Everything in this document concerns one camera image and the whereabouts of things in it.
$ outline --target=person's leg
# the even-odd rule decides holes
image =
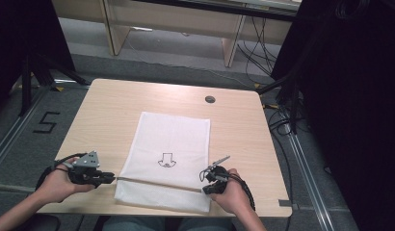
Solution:
[[[133,216],[112,216],[103,226],[103,231],[164,231],[165,218],[162,217],[133,217]]]
[[[229,231],[231,218],[184,218],[179,231]]]

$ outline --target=arrow symbol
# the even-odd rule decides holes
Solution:
[[[158,162],[161,167],[173,167],[176,162],[172,160],[171,153],[162,153],[162,160]]]

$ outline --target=wooden table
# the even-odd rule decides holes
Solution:
[[[206,96],[215,97],[207,103]],[[102,171],[118,175],[129,153],[141,112],[210,118],[209,162],[237,168],[254,197],[261,217],[289,217],[288,200],[273,142],[258,94],[246,90],[153,84],[97,79],[92,82],[56,159],[96,150]],[[98,215],[201,216],[119,204],[116,181],[78,193],[63,203],[49,204],[41,213]],[[212,202],[210,217],[231,216]]]

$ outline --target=white cloth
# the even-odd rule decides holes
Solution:
[[[207,213],[200,172],[208,166],[210,120],[143,112],[117,182],[117,200]]]

